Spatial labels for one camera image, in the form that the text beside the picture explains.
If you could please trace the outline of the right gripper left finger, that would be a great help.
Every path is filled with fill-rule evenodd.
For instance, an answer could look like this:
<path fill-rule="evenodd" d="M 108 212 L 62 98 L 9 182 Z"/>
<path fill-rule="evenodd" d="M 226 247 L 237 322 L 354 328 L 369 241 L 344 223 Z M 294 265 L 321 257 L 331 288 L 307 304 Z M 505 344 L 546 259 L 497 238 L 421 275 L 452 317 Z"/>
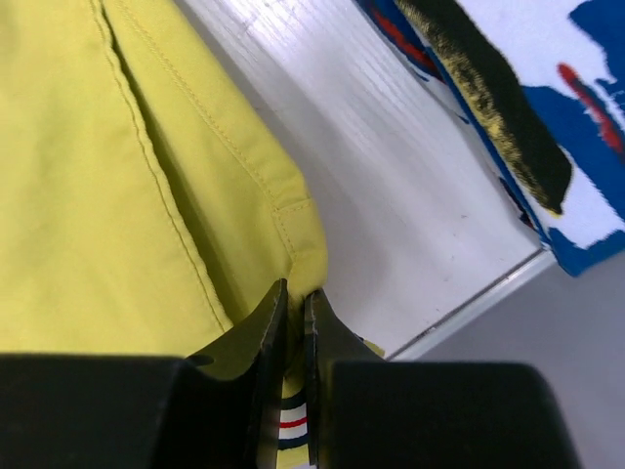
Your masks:
<path fill-rule="evenodd" d="M 197 449 L 210 468 L 273 468 L 285 370 L 287 281 L 254 311 L 188 360 L 202 373 Z"/>

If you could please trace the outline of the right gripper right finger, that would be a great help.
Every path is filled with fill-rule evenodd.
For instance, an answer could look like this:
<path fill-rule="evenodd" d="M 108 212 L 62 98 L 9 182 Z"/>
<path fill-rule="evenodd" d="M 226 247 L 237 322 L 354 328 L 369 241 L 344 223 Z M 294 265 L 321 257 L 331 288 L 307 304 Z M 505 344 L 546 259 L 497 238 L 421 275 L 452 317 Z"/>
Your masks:
<path fill-rule="evenodd" d="M 330 437 L 331 374 L 338 362 L 382 362 L 384 355 L 352 332 L 321 289 L 304 303 L 305 389 L 311 465 L 321 468 Z"/>

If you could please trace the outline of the yellow-green trousers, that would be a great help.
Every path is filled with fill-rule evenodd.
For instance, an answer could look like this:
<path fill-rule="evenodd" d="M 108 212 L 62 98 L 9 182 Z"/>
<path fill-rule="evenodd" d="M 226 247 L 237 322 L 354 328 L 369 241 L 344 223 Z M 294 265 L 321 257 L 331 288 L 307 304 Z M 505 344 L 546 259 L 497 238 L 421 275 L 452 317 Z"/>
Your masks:
<path fill-rule="evenodd" d="M 1 5 L 1 349 L 187 356 L 288 282 L 277 464 L 309 460 L 297 164 L 172 1 Z"/>

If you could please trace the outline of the folded blue patterned trousers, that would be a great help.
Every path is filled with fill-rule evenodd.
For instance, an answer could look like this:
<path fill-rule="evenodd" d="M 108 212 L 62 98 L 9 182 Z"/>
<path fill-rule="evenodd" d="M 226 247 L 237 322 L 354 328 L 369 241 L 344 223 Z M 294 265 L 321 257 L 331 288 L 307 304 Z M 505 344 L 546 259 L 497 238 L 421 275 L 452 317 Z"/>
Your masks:
<path fill-rule="evenodd" d="M 620 1 L 362 1 L 570 275 L 624 249 Z"/>

